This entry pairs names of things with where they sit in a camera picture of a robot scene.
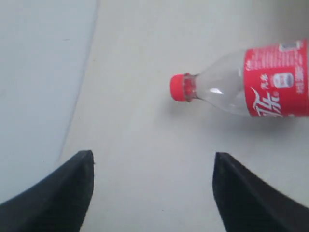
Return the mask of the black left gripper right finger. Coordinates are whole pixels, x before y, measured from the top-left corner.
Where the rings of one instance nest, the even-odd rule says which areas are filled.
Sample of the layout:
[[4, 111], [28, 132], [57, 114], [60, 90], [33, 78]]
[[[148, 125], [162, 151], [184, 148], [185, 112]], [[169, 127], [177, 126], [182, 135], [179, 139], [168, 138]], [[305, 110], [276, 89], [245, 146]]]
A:
[[228, 153], [217, 152], [212, 191], [228, 232], [307, 232], [309, 209], [260, 179]]

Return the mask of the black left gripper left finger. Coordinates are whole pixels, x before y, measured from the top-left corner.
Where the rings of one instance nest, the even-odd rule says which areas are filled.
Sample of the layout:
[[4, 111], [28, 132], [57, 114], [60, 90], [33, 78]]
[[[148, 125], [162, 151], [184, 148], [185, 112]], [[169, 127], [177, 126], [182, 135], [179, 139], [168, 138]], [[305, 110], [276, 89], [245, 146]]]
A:
[[78, 232], [94, 190], [94, 156], [79, 151], [46, 178], [0, 205], [2, 232]]

